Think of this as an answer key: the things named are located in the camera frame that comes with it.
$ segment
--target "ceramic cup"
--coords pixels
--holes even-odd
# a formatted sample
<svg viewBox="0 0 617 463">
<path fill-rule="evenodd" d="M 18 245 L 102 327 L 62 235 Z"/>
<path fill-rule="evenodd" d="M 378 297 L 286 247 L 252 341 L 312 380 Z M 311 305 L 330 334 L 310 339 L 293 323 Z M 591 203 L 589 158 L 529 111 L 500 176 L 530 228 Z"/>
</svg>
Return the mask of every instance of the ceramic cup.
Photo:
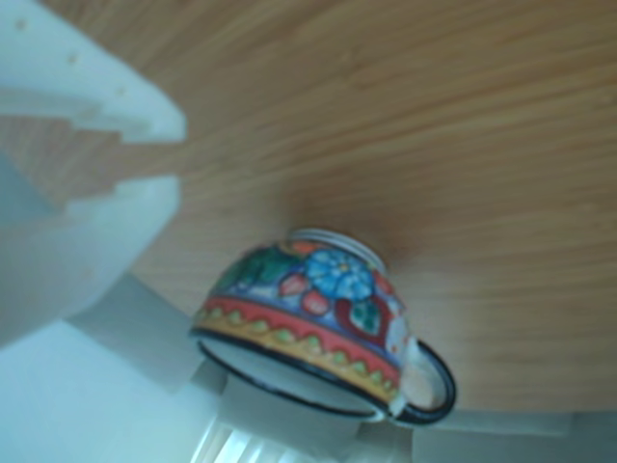
<svg viewBox="0 0 617 463">
<path fill-rule="evenodd" d="M 305 229 L 234 263 L 191 333 L 215 363 L 271 394 L 363 421 L 437 422 L 454 405 L 454 380 L 405 312 L 373 251 Z M 430 384 L 430 404 L 401 392 L 409 368 Z"/>
</svg>

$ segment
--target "wooden surface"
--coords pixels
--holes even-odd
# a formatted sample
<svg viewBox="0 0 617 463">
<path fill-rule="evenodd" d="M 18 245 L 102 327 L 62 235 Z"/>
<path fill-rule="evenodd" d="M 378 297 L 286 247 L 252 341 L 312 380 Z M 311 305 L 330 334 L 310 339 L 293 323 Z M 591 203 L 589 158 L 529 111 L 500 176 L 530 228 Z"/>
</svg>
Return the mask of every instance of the wooden surface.
<svg viewBox="0 0 617 463">
<path fill-rule="evenodd" d="M 169 93 L 189 140 L 4 119 L 0 149 L 58 204 L 182 175 L 135 268 L 181 310 L 240 250 L 334 228 L 389 261 L 462 408 L 617 407 L 614 0 L 49 4 Z"/>
</svg>

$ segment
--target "white surface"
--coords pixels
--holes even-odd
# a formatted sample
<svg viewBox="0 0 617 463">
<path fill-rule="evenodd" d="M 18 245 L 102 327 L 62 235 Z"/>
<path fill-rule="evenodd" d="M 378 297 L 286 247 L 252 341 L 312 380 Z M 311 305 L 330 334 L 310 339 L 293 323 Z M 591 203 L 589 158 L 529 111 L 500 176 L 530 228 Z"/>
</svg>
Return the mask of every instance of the white surface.
<svg viewBox="0 0 617 463">
<path fill-rule="evenodd" d="M 269 395 L 232 376 L 223 393 L 218 422 L 320 462 L 346 461 L 360 428 L 357 421 Z"/>
<path fill-rule="evenodd" d="M 175 177 L 138 179 L 56 216 L 0 228 L 0 346 L 96 302 L 178 205 Z"/>
<path fill-rule="evenodd" d="M 0 2 L 0 115 L 63 118 L 126 143 L 178 142 L 182 112 L 71 25 L 31 0 Z"/>
<path fill-rule="evenodd" d="M 0 351 L 3 463 L 190 462 L 217 398 L 164 393 L 64 322 Z"/>
</svg>

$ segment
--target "floral pattern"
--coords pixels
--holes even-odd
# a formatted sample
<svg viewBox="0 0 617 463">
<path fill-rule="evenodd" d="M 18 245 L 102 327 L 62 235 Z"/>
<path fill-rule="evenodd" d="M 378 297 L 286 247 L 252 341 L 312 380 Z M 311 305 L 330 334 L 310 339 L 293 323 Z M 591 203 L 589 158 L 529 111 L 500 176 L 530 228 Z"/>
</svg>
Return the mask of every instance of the floral pattern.
<svg viewBox="0 0 617 463">
<path fill-rule="evenodd" d="M 407 342 L 404 307 L 388 280 L 356 256 L 322 243 L 286 241 L 253 250 L 212 292 L 276 301 L 284 311 L 370 342 L 399 362 Z"/>
<path fill-rule="evenodd" d="M 359 301 L 373 292 L 373 276 L 366 265 L 338 249 L 320 249 L 310 254 L 306 275 L 326 297 Z"/>
</svg>

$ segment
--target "light gray surface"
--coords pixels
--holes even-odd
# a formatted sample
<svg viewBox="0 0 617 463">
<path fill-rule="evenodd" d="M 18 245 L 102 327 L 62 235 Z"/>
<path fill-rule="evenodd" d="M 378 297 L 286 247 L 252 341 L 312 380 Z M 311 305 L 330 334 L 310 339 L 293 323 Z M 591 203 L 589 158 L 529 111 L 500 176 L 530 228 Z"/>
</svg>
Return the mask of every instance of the light gray surface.
<svg viewBox="0 0 617 463">
<path fill-rule="evenodd" d="M 501 413 L 454 411 L 435 429 L 526 436 L 567 436 L 573 413 Z"/>
<path fill-rule="evenodd" d="M 52 215 L 39 192 L 0 153 L 0 227 Z"/>
<path fill-rule="evenodd" d="M 201 364 L 187 335 L 189 317 L 130 275 L 68 321 L 170 392 L 184 386 Z"/>
<path fill-rule="evenodd" d="M 166 393 L 59 321 L 0 351 L 0 461 L 189 463 L 218 401 Z"/>
<path fill-rule="evenodd" d="M 52 213 L 53 208 L 0 154 L 0 227 Z M 187 335 L 188 316 L 130 275 L 70 322 L 170 392 L 186 384 L 201 364 L 201 353 Z"/>
<path fill-rule="evenodd" d="M 414 463 L 614 463 L 617 413 L 575 415 L 567 437 L 502 436 L 419 429 Z"/>
</svg>

